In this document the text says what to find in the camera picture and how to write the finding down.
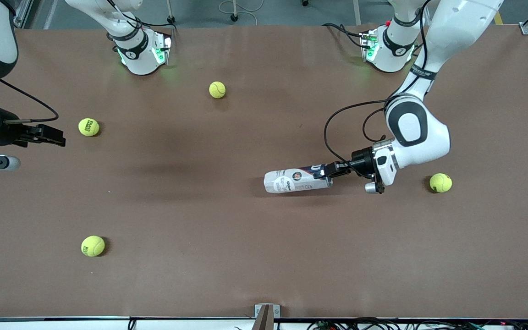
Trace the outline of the grey metal bracket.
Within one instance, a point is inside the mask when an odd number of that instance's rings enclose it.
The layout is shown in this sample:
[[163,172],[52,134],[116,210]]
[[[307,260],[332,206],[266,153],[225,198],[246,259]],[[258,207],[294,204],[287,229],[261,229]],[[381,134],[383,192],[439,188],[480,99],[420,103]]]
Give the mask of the grey metal bracket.
[[258,303],[254,305],[254,318],[257,318],[260,310],[264,307],[269,306],[269,311],[273,315],[273,318],[281,317],[281,306],[274,303]]

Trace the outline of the white blue tennis can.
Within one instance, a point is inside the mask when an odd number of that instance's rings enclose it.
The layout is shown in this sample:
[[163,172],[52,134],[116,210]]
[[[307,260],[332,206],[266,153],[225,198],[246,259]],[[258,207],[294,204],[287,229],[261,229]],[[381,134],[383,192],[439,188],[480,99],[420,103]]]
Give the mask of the white blue tennis can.
[[263,184],[266,192],[276,194],[331,188],[332,179],[321,177],[324,170],[324,164],[275,170],[266,173]]

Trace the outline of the silver table edge rail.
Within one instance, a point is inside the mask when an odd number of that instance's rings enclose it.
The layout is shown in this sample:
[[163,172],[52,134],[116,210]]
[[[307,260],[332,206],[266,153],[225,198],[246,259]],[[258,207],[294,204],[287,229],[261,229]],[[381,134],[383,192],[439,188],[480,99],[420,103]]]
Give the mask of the silver table edge rail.
[[[12,317],[0,330],[251,330],[254,317]],[[528,318],[277,318],[273,330],[528,330]]]

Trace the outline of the aluminium post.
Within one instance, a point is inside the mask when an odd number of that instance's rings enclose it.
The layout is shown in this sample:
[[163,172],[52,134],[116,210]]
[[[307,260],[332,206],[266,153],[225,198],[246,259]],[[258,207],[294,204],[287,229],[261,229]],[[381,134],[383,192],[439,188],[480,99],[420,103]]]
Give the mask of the aluminium post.
[[255,321],[251,330],[273,330],[277,308],[275,304],[262,303],[255,305]]

